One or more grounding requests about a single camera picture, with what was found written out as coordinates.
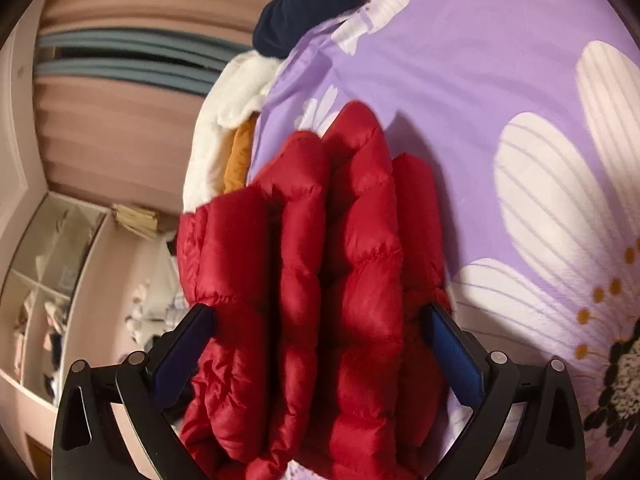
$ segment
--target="purple bedsheet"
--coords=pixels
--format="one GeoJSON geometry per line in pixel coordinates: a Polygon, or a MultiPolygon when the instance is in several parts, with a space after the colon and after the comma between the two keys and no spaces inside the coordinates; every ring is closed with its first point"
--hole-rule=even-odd
{"type": "MultiPolygon", "coordinates": [[[[250,170],[368,104],[393,156],[432,164],[458,323],[518,362],[566,362],[590,479],[640,410],[639,65],[606,0],[370,0],[290,54],[250,170]]],[[[447,409],[440,452],[468,417],[447,409]]]]}

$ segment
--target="quilted fabric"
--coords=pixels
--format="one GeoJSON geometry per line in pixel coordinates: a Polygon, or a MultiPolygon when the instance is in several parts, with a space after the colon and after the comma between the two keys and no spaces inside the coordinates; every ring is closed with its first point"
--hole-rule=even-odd
{"type": "Polygon", "coordinates": [[[436,187],[431,170],[419,158],[393,160],[402,264],[404,353],[396,402],[398,462],[425,476],[418,454],[427,438],[447,385],[420,334],[420,311],[428,303],[449,308],[444,285],[444,253],[436,187]]]}
{"type": "Polygon", "coordinates": [[[210,478],[415,480],[444,378],[420,308],[446,302],[435,188],[347,104],[249,186],[185,214],[180,278],[218,310],[182,440],[210,478]]]}
{"type": "Polygon", "coordinates": [[[321,141],[300,132],[250,186],[180,218],[185,297],[218,311],[181,433],[209,478],[279,478],[305,433],[328,177],[321,141]]]}

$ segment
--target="clothing pile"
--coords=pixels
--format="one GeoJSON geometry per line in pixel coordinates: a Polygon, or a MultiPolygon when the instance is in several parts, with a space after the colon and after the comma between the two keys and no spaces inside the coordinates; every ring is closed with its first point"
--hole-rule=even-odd
{"type": "Polygon", "coordinates": [[[335,480],[423,475],[446,384],[420,312],[448,306],[430,168],[391,160],[352,102],[207,196],[185,202],[177,241],[188,303],[218,317],[180,436],[191,456],[211,479],[276,480],[292,459],[335,480]]]}
{"type": "Polygon", "coordinates": [[[313,27],[364,1],[273,0],[264,7],[255,50],[228,63],[202,104],[184,186],[186,211],[246,185],[257,118],[282,59],[313,27]]]}

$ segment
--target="shelf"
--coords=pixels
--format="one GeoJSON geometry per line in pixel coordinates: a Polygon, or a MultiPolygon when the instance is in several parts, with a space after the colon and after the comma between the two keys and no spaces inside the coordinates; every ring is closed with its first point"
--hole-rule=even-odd
{"type": "Polygon", "coordinates": [[[14,327],[24,301],[36,290],[35,286],[9,274],[0,297],[0,342],[6,342],[6,350],[0,353],[0,368],[17,381],[20,380],[20,373],[14,370],[16,355],[14,327]]]}
{"type": "Polygon", "coordinates": [[[68,306],[85,257],[107,209],[49,193],[31,219],[15,253],[0,296],[0,369],[41,399],[51,402],[44,374],[53,377],[51,352],[43,348],[49,323],[46,301],[68,306]],[[33,311],[22,338],[22,361],[14,326],[24,297],[34,293],[33,311]]]}
{"type": "Polygon", "coordinates": [[[34,282],[44,276],[58,236],[71,212],[73,204],[47,195],[27,227],[15,253],[12,269],[34,282]]]}
{"type": "Polygon", "coordinates": [[[77,359],[93,367],[106,366],[141,349],[130,338],[125,318],[131,313],[135,288],[155,281],[162,250],[166,250],[162,240],[145,240],[117,226],[110,215],[105,218],[71,305],[62,354],[63,378],[77,359]]]}
{"type": "Polygon", "coordinates": [[[73,295],[99,219],[89,218],[78,206],[72,207],[49,257],[43,286],[66,296],[73,295]]]}
{"type": "Polygon", "coordinates": [[[51,362],[52,353],[47,351],[43,346],[45,337],[49,332],[45,302],[55,302],[56,300],[57,298],[55,296],[48,294],[44,290],[38,290],[33,311],[27,325],[26,344],[24,347],[24,357],[22,359],[22,373],[20,375],[20,384],[22,384],[22,386],[48,402],[52,402],[53,397],[46,391],[44,375],[52,376],[54,367],[51,362]]]}

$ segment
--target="screw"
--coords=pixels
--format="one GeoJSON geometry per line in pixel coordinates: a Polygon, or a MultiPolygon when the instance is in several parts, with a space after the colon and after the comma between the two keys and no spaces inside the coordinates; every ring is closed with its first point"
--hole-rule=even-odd
{"type": "Polygon", "coordinates": [[[551,367],[556,372],[564,372],[564,363],[560,359],[552,359],[551,360],[551,367]]]}
{"type": "Polygon", "coordinates": [[[82,370],[84,370],[84,365],[86,364],[85,361],[83,361],[82,359],[78,359],[78,361],[74,362],[71,365],[71,371],[72,372],[80,372],[82,370]]]}
{"type": "Polygon", "coordinates": [[[133,352],[133,354],[129,356],[129,364],[139,365],[145,359],[146,354],[144,352],[133,352]]]}
{"type": "Polygon", "coordinates": [[[503,365],[507,362],[508,358],[506,354],[502,352],[491,352],[491,361],[496,364],[503,365]]]}

